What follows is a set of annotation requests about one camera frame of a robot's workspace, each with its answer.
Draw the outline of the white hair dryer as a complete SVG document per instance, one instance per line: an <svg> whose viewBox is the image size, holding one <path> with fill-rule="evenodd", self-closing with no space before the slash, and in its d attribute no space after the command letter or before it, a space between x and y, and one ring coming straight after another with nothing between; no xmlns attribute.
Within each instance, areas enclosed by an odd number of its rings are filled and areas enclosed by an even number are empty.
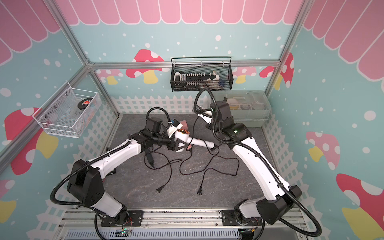
<svg viewBox="0 0 384 240"><path fill-rule="evenodd" d="M213 142L204 141L204 140L195 139L195 138L190 137L190 132L186 131L186 130L183 130L183 129L177 130L174 133L174 135L175 135L175 142L176 141L183 141L183 142L185 142L185 149L189 145L200 146L200 147L207 147L211 151L213 151L213 150L218 148L218 145L216 145Z"/></svg>

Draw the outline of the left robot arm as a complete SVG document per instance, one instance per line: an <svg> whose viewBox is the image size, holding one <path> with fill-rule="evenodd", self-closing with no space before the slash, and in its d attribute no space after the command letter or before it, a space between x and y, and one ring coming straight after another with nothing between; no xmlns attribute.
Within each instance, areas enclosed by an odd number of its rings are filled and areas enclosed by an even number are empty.
<svg viewBox="0 0 384 240"><path fill-rule="evenodd" d="M76 161L71 173L52 190L51 202L63 206L85 207L99 216L110 218L114 225L125 225L130 218L127 207L105 191L103 180L119 165L153 145L167 146L169 150L175 151L178 142L175 141L174 133L183 125L170 118L167 123L165 130L162 130L161 119L146 115L144 129L128 136L116 148L89 161Z"/></svg>

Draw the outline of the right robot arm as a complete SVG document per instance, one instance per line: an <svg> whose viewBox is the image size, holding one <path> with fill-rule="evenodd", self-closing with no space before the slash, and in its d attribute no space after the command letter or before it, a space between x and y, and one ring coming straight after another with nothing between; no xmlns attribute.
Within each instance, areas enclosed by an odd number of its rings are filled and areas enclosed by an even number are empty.
<svg viewBox="0 0 384 240"><path fill-rule="evenodd" d="M261 218L263 224L273 225L280 221L298 233L309 237L319 237L322 227L313 214L299 199L302 191L298 186L291 186L274 169L270 162L260 152L251 132L242 123L235 123L229 104L216 101L209 88L201 89L196 98L207 92L212 100L208 109L203 109L194 102L193 111L208 124L214 137L227 145L246 164L260 185L264 196L254 200L244 200L235 206L234 214L240 224L245 224L251 218ZM302 230L283 219L283 216L294 206L298 206L313 222L315 231Z"/></svg>

